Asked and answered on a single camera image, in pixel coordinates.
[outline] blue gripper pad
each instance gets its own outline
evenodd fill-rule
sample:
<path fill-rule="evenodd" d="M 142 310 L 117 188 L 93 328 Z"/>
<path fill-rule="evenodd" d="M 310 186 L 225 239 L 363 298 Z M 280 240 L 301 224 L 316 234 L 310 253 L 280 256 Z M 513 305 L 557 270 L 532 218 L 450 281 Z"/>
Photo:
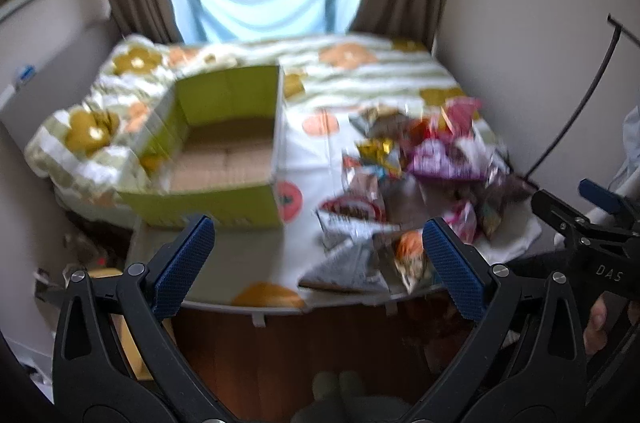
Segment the blue gripper pad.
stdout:
<path fill-rule="evenodd" d="M 158 320 L 175 316 L 216 240 L 213 221 L 203 217 L 154 286 L 151 312 Z"/>
<path fill-rule="evenodd" d="M 481 321 L 486 313 L 485 286 L 469 268 L 456 245 L 433 220 L 424 225 L 422 247 L 460 314 L 465 319 Z"/>

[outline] cardboard box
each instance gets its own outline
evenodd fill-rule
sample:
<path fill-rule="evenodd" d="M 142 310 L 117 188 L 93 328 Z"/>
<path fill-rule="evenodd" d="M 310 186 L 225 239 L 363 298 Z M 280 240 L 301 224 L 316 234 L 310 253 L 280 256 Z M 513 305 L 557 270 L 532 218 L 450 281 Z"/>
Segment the cardboard box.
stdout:
<path fill-rule="evenodd" d="M 274 188 L 282 126 L 277 66 L 177 80 L 136 135 L 118 193 L 148 224 L 280 226 Z"/>

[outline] black metal rod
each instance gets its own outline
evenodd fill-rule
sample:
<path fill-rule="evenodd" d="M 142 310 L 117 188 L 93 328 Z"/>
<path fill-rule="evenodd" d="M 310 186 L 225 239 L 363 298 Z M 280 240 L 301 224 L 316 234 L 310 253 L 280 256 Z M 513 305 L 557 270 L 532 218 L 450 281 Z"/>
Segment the black metal rod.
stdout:
<path fill-rule="evenodd" d="M 631 33 L 627 28 L 622 26 L 618 21 L 616 21 L 611 14 L 607 17 L 607 22 L 616 28 L 620 28 L 620 31 L 627 37 L 631 42 L 633 42 L 636 46 L 640 48 L 640 38 L 636 37 L 633 33 Z"/>
<path fill-rule="evenodd" d="M 613 55 L 613 51 L 616 49 L 616 45 L 618 44 L 618 41 L 620 40 L 620 33 L 623 30 L 623 26 L 619 22 L 614 21 L 611 18 L 610 15 L 609 15 L 609 18 L 607 20 L 611 24 L 614 24 L 616 29 L 613 32 L 613 37 L 611 38 L 611 43 L 609 44 L 609 49 L 607 49 L 607 53 L 606 53 L 606 55 L 604 55 L 604 58 L 602 60 L 602 64 L 600 64 L 600 69 L 598 69 L 598 72 L 596 73 L 596 76 L 594 77 L 593 81 L 591 82 L 591 85 L 589 86 L 589 89 L 587 89 L 587 92 L 582 97 L 582 99 L 580 101 L 580 104 L 575 109 L 574 114 L 572 114 L 571 117 L 569 118 L 569 120 L 567 121 L 567 123 L 564 124 L 564 127 L 562 127 L 562 130 L 560 131 L 560 133 L 556 136 L 555 140 L 553 140 L 551 145 L 549 145 L 549 147 L 547 147 L 547 149 L 544 151 L 543 155 L 540 156 L 540 158 L 538 158 L 538 161 L 536 161 L 533 164 L 533 166 L 529 169 L 529 171 L 525 174 L 525 179 L 527 179 L 527 180 L 529 179 L 530 175 L 532 175 L 533 172 L 535 172 L 537 170 L 537 168 L 540 166 L 540 164 L 542 164 L 542 162 L 545 161 L 546 157 L 549 156 L 549 154 L 551 154 L 551 151 L 553 151 L 553 149 L 556 148 L 558 143 L 560 143 L 562 138 L 564 138 L 564 135 L 567 133 L 567 131 L 569 129 L 571 129 L 571 126 L 574 124 L 575 119 L 582 112 L 582 110 L 584 109 L 585 105 L 587 104 L 587 102 L 591 98 L 591 95 L 593 95 L 593 92 L 596 90 L 596 87 L 598 86 L 598 83 L 600 83 L 600 79 L 602 78 L 602 76 L 604 74 L 604 71 L 606 71 L 607 66 L 609 65 L 609 61 L 611 60 L 611 56 Z M 631 32 L 629 32 L 628 34 L 633 37 L 632 40 L 638 44 L 638 47 L 640 47 L 640 41 Z"/>

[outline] pile of snack bags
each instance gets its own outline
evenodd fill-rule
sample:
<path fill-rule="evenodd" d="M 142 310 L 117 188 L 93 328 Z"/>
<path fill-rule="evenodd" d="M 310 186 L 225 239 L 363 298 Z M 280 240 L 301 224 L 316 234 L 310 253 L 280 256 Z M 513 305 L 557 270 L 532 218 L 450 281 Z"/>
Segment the pile of snack bags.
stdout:
<path fill-rule="evenodd" d="M 422 226 L 442 216 L 463 243 L 494 236 L 508 204 L 533 192 L 473 129 L 480 101 L 450 98 L 412 118 L 379 106 L 350 116 L 365 140 L 342 155 L 344 194 L 317 214 L 328 254 L 299 286 L 341 292 L 406 292 L 431 285 Z"/>

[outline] bed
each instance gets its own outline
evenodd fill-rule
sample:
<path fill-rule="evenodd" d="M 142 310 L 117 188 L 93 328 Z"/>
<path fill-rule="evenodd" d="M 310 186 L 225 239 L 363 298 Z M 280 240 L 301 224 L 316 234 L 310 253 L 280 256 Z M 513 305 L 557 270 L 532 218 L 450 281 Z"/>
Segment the bed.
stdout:
<path fill-rule="evenodd" d="M 322 200 L 342 191 L 342 151 L 362 138 L 349 114 L 377 104 L 412 114 L 463 95 L 452 75 L 420 44 L 347 34 L 185 47 L 155 45 L 130 36 L 118 42 L 102 63 L 81 105 L 55 111 L 38 127 L 26 145 L 25 158 L 38 176 L 53 181 L 67 207 L 109 222 L 116 218 L 121 225 L 136 223 L 129 260 L 144 262 L 175 232 L 136 221 L 115 193 L 132 133 L 142 125 L 140 117 L 175 79 L 252 64 L 279 64 L 284 74 L 286 135 L 278 161 L 278 190 L 286 223 L 283 229 L 266 231 L 221 230 L 216 250 L 186 303 L 284 313 L 406 297 L 394 289 L 383 295 L 340 295 L 297 284 L 309 266 L 324 259 L 314 211 Z M 77 108 L 110 110 L 120 118 L 109 144 L 90 158 L 78 158 L 65 146 L 69 118 Z M 498 145 L 482 117 L 474 120 L 474 130 L 486 145 Z M 523 254 L 540 231 L 524 203 L 508 211 L 491 243 L 481 238 L 476 244 L 488 262 L 506 262 Z"/>

